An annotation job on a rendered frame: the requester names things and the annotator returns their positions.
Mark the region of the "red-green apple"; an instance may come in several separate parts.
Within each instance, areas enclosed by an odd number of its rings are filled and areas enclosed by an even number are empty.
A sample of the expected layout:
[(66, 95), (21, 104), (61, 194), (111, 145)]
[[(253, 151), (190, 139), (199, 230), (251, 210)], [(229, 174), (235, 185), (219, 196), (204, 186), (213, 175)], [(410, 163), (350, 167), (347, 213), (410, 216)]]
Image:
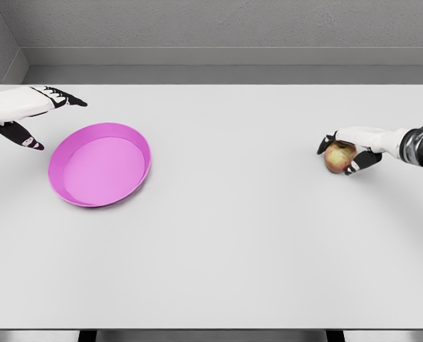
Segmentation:
[(325, 166), (332, 173), (342, 173), (347, 170), (356, 155), (357, 148), (353, 144), (335, 141), (325, 150)]

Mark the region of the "pink round plate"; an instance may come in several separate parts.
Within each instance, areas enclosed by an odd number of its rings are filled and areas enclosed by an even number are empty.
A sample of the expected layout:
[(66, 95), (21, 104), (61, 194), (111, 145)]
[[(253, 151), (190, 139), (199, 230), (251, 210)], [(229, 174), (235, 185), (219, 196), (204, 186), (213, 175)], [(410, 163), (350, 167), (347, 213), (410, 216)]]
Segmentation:
[(144, 182), (151, 162), (150, 145), (136, 129), (98, 123), (58, 145), (48, 164), (48, 180), (63, 200), (102, 207), (131, 195)]

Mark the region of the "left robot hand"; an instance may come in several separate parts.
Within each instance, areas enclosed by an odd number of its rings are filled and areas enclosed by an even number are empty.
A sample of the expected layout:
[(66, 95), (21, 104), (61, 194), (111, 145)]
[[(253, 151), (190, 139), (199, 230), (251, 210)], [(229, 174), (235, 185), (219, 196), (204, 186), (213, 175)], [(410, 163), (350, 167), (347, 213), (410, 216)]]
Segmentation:
[(19, 121), (46, 114), (66, 105), (86, 107), (88, 104), (64, 90), (51, 86), (21, 86), (0, 92), (0, 135), (32, 150), (44, 146)]

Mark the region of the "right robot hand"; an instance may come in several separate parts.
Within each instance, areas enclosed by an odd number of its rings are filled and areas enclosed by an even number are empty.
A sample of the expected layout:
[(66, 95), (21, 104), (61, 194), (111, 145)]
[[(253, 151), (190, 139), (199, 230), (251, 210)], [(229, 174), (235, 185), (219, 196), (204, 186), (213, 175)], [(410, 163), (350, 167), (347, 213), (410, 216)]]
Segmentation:
[(350, 165), (344, 170), (345, 175), (352, 175), (361, 170), (376, 165), (382, 160), (385, 151), (382, 148), (382, 137), (389, 131), (381, 128), (349, 127), (336, 130), (332, 135), (326, 135), (319, 144), (317, 154), (321, 155), (335, 141), (363, 147)]

